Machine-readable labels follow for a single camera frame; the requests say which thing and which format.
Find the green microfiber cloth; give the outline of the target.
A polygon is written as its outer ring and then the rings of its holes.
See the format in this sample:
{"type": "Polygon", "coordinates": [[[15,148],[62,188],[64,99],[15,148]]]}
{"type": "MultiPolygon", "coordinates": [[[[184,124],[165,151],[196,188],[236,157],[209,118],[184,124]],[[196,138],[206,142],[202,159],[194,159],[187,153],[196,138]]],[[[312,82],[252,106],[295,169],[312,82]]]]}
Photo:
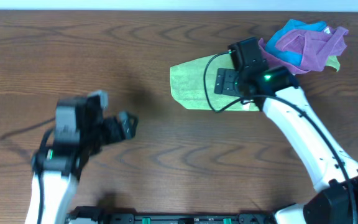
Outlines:
{"type": "Polygon", "coordinates": [[[172,97],[187,110],[209,110],[209,105],[219,110],[237,99],[214,93],[217,70],[233,68],[230,56],[219,56],[205,68],[211,58],[202,57],[170,68],[172,97]]]}

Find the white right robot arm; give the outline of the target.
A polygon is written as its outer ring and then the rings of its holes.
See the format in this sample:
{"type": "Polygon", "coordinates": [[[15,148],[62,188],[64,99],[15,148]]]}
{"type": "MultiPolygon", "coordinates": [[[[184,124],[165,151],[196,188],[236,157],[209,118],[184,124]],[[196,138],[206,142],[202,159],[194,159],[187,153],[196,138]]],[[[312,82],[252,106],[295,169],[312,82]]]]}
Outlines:
{"type": "Polygon", "coordinates": [[[273,213],[275,223],[358,223],[358,162],[333,138],[286,67],[269,68],[258,40],[229,45],[233,68],[218,69],[214,93],[254,103],[281,130],[309,174],[316,195],[273,213]]]}

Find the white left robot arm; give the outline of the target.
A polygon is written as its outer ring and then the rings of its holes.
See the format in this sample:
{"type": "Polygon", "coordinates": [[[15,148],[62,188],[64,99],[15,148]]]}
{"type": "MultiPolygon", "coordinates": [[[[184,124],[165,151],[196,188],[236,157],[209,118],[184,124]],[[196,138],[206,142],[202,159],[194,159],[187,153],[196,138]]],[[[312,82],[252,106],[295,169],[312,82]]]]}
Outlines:
{"type": "Polygon", "coordinates": [[[107,107],[108,94],[102,90],[58,101],[55,126],[44,133],[32,158],[26,223],[64,223],[89,158],[103,146],[134,138],[138,118],[126,111],[105,118],[107,107]]]}

